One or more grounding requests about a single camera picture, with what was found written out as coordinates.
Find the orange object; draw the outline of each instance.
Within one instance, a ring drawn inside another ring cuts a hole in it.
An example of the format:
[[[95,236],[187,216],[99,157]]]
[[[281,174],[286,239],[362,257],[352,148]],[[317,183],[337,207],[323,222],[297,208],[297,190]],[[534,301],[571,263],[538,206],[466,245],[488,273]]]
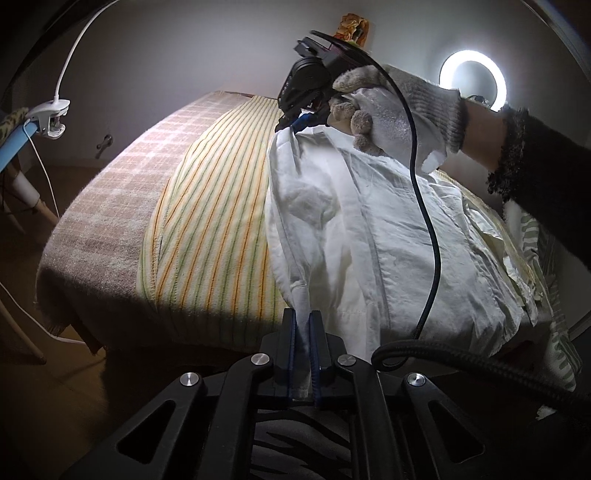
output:
[[[346,14],[340,20],[335,37],[363,47],[368,36],[368,31],[369,21],[367,19],[355,14]]]

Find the white ring light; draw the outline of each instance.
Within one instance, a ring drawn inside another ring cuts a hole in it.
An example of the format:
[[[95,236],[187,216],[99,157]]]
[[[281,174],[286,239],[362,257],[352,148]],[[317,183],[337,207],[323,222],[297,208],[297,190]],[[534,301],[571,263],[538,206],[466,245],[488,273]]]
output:
[[[453,75],[455,74],[456,69],[466,61],[477,61],[478,63],[484,65],[492,73],[496,83],[496,99],[495,103],[493,103],[491,106],[491,110],[498,112],[507,100],[507,85],[505,83],[505,78],[499,70],[499,67],[496,66],[496,63],[479,51],[462,50],[449,57],[443,63],[443,67],[441,67],[441,73],[439,74],[439,86],[446,89],[451,89]]]

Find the white cable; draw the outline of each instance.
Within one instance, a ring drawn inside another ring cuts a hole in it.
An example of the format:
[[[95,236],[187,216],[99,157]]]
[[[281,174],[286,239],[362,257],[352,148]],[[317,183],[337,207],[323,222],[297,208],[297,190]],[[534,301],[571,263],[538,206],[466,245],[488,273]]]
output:
[[[70,53],[67,56],[66,62],[64,63],[63,68],[61,69],[60,77],[57,79],[56,92],[53,96],[54,102],[57,102],[60,99],[61,80],[64,77],[64,74],[66,72],[66,68],[68,68],[68,64],[70,63],[70,59],[72,58],[72,55],[74,55],[74,50],[78,46],[78,42],[80,41],[80,39],[82,38],[82,36],[86,32],[86,30],[88,30],[88,27],[90,27],[90,24],[95,21],[95,18],[98,17],[102,12],[107,10],[111,5],[115,5],[118,1],[119,0],[115,0],[114,2],[111,2],[109,5],[106,5],[105,7],[101,8],[97,13],[95,13],[92,16],[92,18],[88,21],[88,23],[84,26],[82,31],[79,33],[78,37],[76,38],[76,41],[74,42],[74,44],[72,45],[72,48],[70,49]]]
[[[0,287],[2,287],[4,289],[4,291],[6,292],[6,294],[10,297],[10,299],[14,302],[14,304],[21,310],[21,312],[23,312],[27,317],[29,317],[33,322],[35,322],[35,324],[41,329],[43,330],[47,335],[49,335],[51,338],[53,338],[54,340],[57,340],[58,342],[64,342],[64,343],[75,343],[76,345],[86,345],[84,342],[81,342],[80,340],[74,340],[71,338],[62,338],[62,337],[58,337],[56,335],[52,335],[50,334],[47,330],[45,330],[43,328],[43,325],[41,325],[41,323],[39,323],[38,321],[35,320],[35,318],[30,315],[24,308],[22,308],[18,302],[14,299],[14,297],[12,295],[10,295],[10,292],[7,290],[7,288],[2,285],[2,282],[0,282]]]
[[[57,217],[60,218],[60,212],[57,209],[56,196],[53,195],[53,187],[51,186],[51,180],[49,179],[49,175],[47,174],[47,170],[45,169],[45,165],[41,161],[41,157],[39,156],[39,152],[37,151],[37,147],[33,143],[33,139],[29,136],[27,130],[25,129],[25,125],[22,126],[22,131],[25,132],[25,135],[29,139],[29,142],[31,142],[31,145],[33,146],[33,150],[35,151],[35,155],[37,155],[37,159],[39,160],[39,163],[41,164],[41,168],[43,169],[43,172],[45,172],[45,178],[47,179],[47,183],[49,184],[49,191],[51,192],[51,198],[53,199],[53,206],[56,208]]]

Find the metal bolt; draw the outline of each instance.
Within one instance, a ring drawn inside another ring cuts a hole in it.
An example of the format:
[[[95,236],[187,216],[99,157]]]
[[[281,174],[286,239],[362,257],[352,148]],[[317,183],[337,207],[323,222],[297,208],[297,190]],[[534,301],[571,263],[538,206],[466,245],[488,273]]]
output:
[[[412,385],[413,387],[422,387],[426,381],[427,378],[423,374],[412,373],[408,374],[407,376],[408,384]]]
[[[266,353],[255,353],[251,357],[251,362],[255,365],[265,365],[269,363],[269,360],[269,355],[267,355]]]
[[[192,387],[199,381],[199,375],[195,372],[187,372],[181,375],[180,381],[185,387]]]
[[[354,365],[356,361],[357,359],[353,355],[349,355],[348,353],[344,353],[343,355],[337,358],[337,362],[339,363],[339,365],[342,365],[343,367],[350,367],[351,365]]]

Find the black sleeve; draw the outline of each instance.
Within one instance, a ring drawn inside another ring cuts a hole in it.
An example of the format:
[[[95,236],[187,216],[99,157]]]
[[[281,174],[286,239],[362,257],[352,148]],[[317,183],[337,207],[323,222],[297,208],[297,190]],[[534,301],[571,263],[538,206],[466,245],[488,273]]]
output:
[[[513,199],[591,270],[591,150],[506,108],[507,138],[488,190]]]

